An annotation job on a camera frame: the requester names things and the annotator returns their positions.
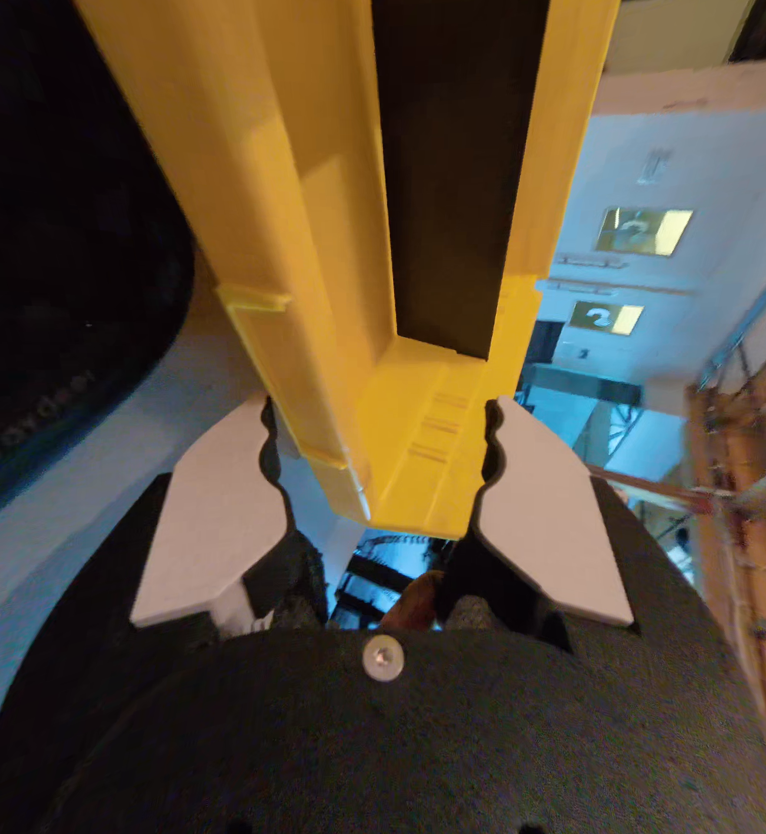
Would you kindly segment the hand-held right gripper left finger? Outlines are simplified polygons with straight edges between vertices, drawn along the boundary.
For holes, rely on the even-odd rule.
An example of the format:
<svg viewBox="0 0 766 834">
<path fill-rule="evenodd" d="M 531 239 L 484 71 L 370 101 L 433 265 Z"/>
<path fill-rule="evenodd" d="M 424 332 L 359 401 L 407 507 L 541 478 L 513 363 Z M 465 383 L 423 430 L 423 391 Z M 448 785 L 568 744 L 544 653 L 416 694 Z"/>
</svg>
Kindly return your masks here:
<svg viewBox="0 0 766 834">
<path fill-rule="evenodd" d="M 175 464 L 130 613 L 138 629 L 198 614 L 228 636 L 269 627 L 275 603 L 256 603 L 244 583 L 289 527 L 260 462 L 268 402 L 251 395 Z"/>
</svg>

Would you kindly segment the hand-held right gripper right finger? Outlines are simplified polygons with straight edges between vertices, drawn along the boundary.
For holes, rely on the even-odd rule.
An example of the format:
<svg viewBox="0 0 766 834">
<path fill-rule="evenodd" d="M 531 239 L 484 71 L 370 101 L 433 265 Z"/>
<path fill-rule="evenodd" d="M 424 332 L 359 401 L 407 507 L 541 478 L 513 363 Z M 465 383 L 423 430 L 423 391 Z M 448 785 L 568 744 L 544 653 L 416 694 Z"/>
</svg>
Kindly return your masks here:
<svg viewBox="0 0 766 834">
<path fill-rule="evenodd" d="M 587 466 L 507 395 L 486 404 L 484 436 L 471 515 L 478 540 L 556 610 L 634 625 Z"/>
</svg>

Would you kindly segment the yellow plastic bin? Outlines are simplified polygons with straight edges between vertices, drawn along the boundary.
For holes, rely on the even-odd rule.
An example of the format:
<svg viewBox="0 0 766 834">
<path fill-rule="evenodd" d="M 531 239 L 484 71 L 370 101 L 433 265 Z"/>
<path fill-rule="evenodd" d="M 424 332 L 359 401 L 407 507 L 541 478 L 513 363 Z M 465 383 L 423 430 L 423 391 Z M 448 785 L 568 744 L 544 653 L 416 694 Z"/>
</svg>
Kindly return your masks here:
<svg viewBox="0 0 766 834">
<path fill-rule="evenodd" d="M 76 2 L 331 509 L 461 538 L 620 2 L 549 2 L 487 360 L 398 335 L 372 2 Z"/>
</svg>

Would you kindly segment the black bin divider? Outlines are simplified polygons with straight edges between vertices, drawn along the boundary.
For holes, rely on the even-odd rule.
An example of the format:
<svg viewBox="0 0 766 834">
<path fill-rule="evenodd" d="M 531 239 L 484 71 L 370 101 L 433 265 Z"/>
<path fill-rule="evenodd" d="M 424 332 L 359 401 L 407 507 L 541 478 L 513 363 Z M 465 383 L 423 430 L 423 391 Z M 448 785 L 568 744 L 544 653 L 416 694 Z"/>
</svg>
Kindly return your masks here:
<svg viewBox="0 0 766 834">
<path fill-rule="evenodd" d="M 549 5 L 371 3 L 404 338 L 489 357 Z"/>
</svg>

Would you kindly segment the phone booth window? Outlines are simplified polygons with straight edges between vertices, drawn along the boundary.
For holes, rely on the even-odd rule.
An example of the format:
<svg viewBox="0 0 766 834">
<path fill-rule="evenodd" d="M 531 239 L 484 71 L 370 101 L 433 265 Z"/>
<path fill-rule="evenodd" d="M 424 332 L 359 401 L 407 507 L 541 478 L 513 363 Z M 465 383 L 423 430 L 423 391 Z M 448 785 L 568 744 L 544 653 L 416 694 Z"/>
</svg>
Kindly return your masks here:
<svg viewBox="0 0 766 834">
<path fill-rule="evenodd" d="M 644 311 L 640 305 L 604 304 L 578 301 L 574 304 L 567 325 L 595 333 L 629 337 Z"/>
<path fill-rule="evenodd" d="M 675 254 L 694 214 L 692 209 L 609 207 L 600 225 L 595 250 L 669 258 Z"/>
</svg>

